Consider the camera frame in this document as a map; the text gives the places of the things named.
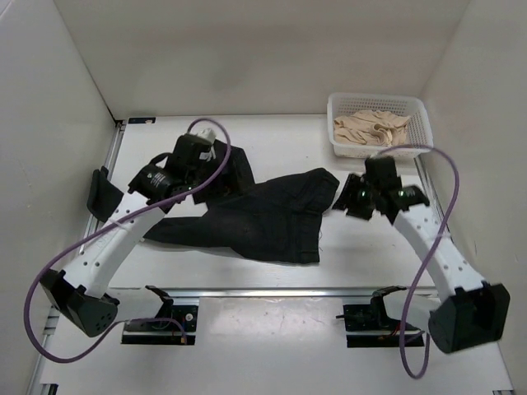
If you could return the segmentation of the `black trousers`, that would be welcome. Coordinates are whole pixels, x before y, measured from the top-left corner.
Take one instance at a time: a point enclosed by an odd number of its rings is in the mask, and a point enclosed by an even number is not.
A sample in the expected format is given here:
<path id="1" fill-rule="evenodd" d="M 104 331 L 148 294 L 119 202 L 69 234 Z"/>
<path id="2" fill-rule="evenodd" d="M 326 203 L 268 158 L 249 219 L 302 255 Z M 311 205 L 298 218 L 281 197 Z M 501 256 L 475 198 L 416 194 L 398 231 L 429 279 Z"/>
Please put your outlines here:
<path id="1" fill-rule="evenodd" d="M 231 149 L 214 145 L 219 160 Z M 324 213 L 339 181 L 316 168 L 255 183 L 207 206 L 200 217 L 166 217 L 146 234 L 148 241 L 198 249 L 231 249 L 249 260 L 316 264 Z"/>

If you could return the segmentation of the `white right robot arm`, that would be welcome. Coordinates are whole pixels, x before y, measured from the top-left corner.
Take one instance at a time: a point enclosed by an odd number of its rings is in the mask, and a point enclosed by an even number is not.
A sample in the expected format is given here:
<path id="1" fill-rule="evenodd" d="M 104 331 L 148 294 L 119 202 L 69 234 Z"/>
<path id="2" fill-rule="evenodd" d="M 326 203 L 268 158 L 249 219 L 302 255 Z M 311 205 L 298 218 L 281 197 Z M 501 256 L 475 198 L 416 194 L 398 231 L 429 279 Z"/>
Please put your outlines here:
<path id="1" fill-rule="evenodd" d="M 347 216 L 368 221 L 378 212 L 408 241 L 419 259 L 429 258 L 426 271 L 438 301 L 411 295 L 404 286 L 376 290 L 370 319 L 378 328 L 394 326 L 401 318 L 414 330 L 431 336 L 445 354 L 501 339 L 510 304 L 502 284 L 490 284 L 444 237 L 425 193 L 405 185 L 391 157 L 369 158 L 364 174 L 351 173 L 334 203 Z"/>

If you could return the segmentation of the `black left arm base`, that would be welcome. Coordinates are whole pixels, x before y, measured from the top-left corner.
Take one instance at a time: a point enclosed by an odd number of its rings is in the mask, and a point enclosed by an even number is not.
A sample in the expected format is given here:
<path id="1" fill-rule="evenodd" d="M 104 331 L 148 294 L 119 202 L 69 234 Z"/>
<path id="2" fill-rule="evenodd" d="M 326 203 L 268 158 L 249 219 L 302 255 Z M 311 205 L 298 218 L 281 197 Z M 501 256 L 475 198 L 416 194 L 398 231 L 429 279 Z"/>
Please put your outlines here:
<path id="1" fill-rule="evenodd" d="M 193 346 L 198 324 L 198 301 L 174 299 L 156 289 L 163 305 L 154 318 L 135 318 L 124 324 L 121 343 L 139 346 Z"/>

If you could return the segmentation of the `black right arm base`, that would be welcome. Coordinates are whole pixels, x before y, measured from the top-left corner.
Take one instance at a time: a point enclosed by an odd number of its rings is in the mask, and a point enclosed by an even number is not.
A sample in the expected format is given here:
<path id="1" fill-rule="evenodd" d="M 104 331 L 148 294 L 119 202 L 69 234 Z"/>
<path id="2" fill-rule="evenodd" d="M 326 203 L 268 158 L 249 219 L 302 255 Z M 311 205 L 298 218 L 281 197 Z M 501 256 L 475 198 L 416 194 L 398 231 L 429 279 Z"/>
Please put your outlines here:
<path id="1" fill-rule="evenodd" d="M 344 322 L 347 348 L 399 346 L 400 321 L 387 315 L 384 297 L 403 290 L 403 286 L 389 286 L 375 290 L 368 302 L 343 305 L 342 313 L 335 318 Z"/>

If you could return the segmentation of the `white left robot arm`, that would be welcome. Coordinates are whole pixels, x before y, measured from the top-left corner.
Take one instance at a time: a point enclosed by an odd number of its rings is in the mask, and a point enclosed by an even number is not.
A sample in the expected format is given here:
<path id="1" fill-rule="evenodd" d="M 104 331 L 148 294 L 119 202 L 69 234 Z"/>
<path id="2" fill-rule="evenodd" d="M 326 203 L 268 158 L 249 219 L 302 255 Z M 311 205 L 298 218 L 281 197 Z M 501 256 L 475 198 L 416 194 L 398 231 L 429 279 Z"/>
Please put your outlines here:
<path id="1" fill-rule="evenodd" d="M 215 132 L 187 132 L 171 152 L 144 165 L 104 214 L 101 230 L 84 242 L 83 253 L 64 268 L 48 268 L 40 276 L 50 302 L 88 337 L 98 337 L 114 323 L 145 319 L 155 329 L 170 325 L 172 300 L 155 286 L 112 288 L 117 270 L 171 208 L 188 196 L 212 192 L 218 197 L 219 179 L 231 163 L 229 141 Z"/>

